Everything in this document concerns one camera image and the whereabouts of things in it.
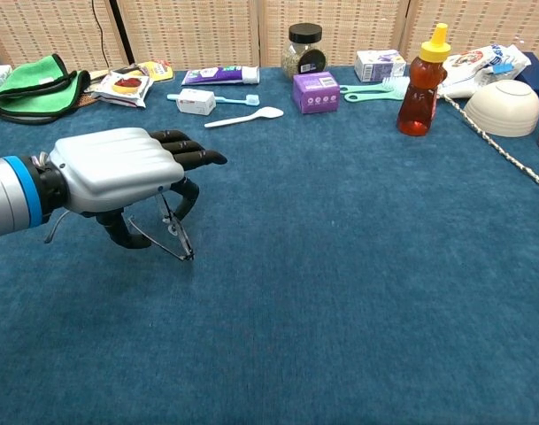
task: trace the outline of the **woven panel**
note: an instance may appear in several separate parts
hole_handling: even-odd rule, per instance
[[[261,64],[279,66],[289,26],[322,26],[321,49],[330,65],[353,65],[357,50],[396,49],[403,32],[407,1],[259,0]]]
[[[115,21],[104,0],[94,2],[110,66],[126,64]],[[0,59],[18,66],[57,53],[69,71],[106,68],[100,30],[88,0],[0,0]]]
[[[121,0],[136,61],[165,59],[174,69],[256,66],[254,0]]]
[[[448,24],[451,54],[499,43],[539,57],[539,0],[411,0],[402,52],[414,58],[436,22]]]

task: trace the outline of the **white rope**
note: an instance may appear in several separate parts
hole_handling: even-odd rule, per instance
[[[505,149],[503,149],[499,144],[497,144],[491,137],[487,135],[485,131],[483,131],[481,128],[479,128],[473,121],[470,119],[470,117],[467,116],[466,112],[460,108],[460,105],[454,102],[452,99],[450,99],[447,95],[443,95],[443,98],[446,102],[454,106],[454,108],[464,117],[464,119],[468,122],[470,126],[476,131],[480,137],[485,140],[489,146],[494,148],[496,151],[498,151],[502,156],[504,156],[509,162],[514,164],[519,170],[522,172],[528,174],[529,177],[531,177],[536,184],[539,185],[539,175],[535,173],[531,168],[528,166],[524,166],[520,161],[518,161],[516,158],[514,158],[512,155],[510,155]]]

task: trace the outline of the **blue ring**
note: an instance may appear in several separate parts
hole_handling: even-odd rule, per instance
[[[29,208],[29,228],[36,228],[42,225],[42,208],[39,194],[33,177],[27,170],[23,161],[18,157],[4,157],[5,161],[13,168],[13,172],[18,176],[19,183],[25,194],[27,207]]]

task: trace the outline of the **food package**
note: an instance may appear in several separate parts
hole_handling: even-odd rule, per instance
[[[150,60],[137,64],[154,81],[166,81],[174,78],[174,71],[166,60]]]
[[[438,86],[438,96],[469,98],[492,82],[513,80],[529,65],[530,59],[513,44],[491,44],[449,56],[443,63],[448,76]]]
[[[153,80],[146,75],[136,76],[110,71],[91,96],[111,104],[144,108],[144,99],[152,84]]]

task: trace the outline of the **glass jar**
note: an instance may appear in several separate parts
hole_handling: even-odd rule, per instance
[[[301,23],[289,27],[289,42],[281,52],[281,68],[292,80],[298,73],[320,73],[327,65],[326,55],[320,48],[322,27]]]

